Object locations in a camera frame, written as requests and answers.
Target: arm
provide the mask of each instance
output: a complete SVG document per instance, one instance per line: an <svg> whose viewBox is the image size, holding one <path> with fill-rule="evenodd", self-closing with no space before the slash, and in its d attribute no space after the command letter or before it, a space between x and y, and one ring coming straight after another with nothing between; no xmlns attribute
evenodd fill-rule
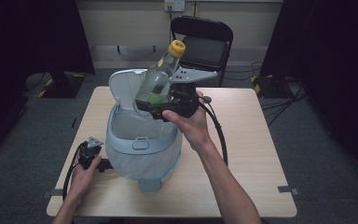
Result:
<svg viewBox="0 0 358 224"><path fill-rule="evenodd" d="M199 107L189 119L168 110L163 112L163 116L178 126L191 147L199 154L225 223L261 223L251 198L228 170L217 151L208 133L205 111Z"/></svg>
<svg viewBox="0 0 358 224"><path fill-rule="evenodd" d="M95 168L101 161L101 156L97 156L89 169L84 170L81 165L77 165L72 172L71 188L62 203L53 224L72 223L73 216L81 199L90 187Z"/></svg>

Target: chair backrest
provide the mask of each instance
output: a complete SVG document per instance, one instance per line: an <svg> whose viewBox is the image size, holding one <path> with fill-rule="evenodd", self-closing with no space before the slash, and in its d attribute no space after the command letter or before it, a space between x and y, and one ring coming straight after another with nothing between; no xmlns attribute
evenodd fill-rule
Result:
<svg viewBox="0 0 358 224"><path fill-rule="evenodd" d="M231 48L234 37L231 29L221 21L212 21L190 16L181 16L173 19L171 22L171 31L173 39L176 39L176 34L179 34L226 41L229 42L229 49Z"/></svg>

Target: wooden table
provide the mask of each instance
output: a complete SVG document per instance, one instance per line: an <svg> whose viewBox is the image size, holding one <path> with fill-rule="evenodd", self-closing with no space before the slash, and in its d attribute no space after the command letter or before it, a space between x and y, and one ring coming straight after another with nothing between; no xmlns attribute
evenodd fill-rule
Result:
<svg viewBox="0 0 358 224"><path fill-rule="evenodd" d="M212 106L227 142L229 169L255 202L261 217L294 217L296 206L287 186L255 92L251 89L199 88L212 97ZM56 189L62 189L77 146L92 135L104 141L109 113L115 103L109 87L95 89L74 143L62 168ZM220 150L213 122L210 134ZM104 147L101 151L107 158ZM52 196L47 212L56 216L61 196ZM200 158L184 138L182 157L171 179L158 192L141 192L137 182L108 170L98 173L78 207L82 217L220 217L213 190Z"/></svg>

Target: gray carpet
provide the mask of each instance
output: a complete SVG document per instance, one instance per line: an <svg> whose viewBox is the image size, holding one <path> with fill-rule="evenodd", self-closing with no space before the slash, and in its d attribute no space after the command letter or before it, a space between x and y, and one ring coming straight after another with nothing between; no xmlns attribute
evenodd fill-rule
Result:
<svg viewBox="0 0 358 224"><path fill-rule="evenodd" d="M252 88L250 66L229 67L223 87ZM31 76L29 101L21 118L0 145L0 223L50 223L48 200L42 193L55 187L64 160L92 91L107 85L117 69L98 69L87 76L75 99L37 98L48 75ZM216 86L207 80L200 86ZM295 91L296 83L291 84ZM267 107L287 99L260 99ZM270 122L279 108L265 111ZM330 138L311 102L290 105L269 126L298 214L294 218L265 218L268 223L358 223L358 163ZM76 223L106 223L107 218L82 217ZM127 219L123 223L173 223L166 219ZM182 219L175 223L220 223L219 219Z"/></svg>

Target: clear plastic bottle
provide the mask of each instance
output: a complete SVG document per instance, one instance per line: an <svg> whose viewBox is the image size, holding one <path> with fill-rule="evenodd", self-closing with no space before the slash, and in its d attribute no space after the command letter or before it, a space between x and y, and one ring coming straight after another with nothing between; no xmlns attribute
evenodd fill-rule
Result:
<svg viewBox="0 0 358 224"><path fill-rule="evenodd" d="M146 110L146 105L156 105L166 102L170 90L169 78L176 71L180 58L185 53L186 46L180 40L173 40L168 46L167 53L147 69L145 80L138 90L135 101L135 111Z"/></svg>

